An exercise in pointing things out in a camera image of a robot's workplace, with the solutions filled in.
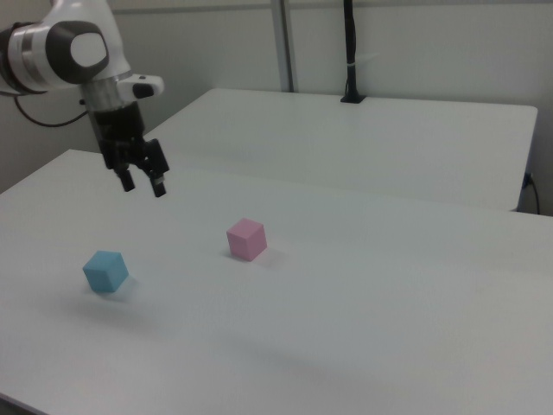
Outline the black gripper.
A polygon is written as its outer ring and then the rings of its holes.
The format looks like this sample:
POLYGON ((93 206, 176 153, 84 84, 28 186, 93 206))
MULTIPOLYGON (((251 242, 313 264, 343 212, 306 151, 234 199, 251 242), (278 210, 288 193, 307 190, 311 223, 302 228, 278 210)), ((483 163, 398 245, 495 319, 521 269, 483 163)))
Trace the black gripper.
POLYGON ((150 179, 156 198, 166 194, 164 175, 169 171, 160 142, 143 139, 144 122, 137 102, 109 111, 92 111, 90 120, 107 169, 113 169, 125 192, 135 188, 131 164, 150 179))

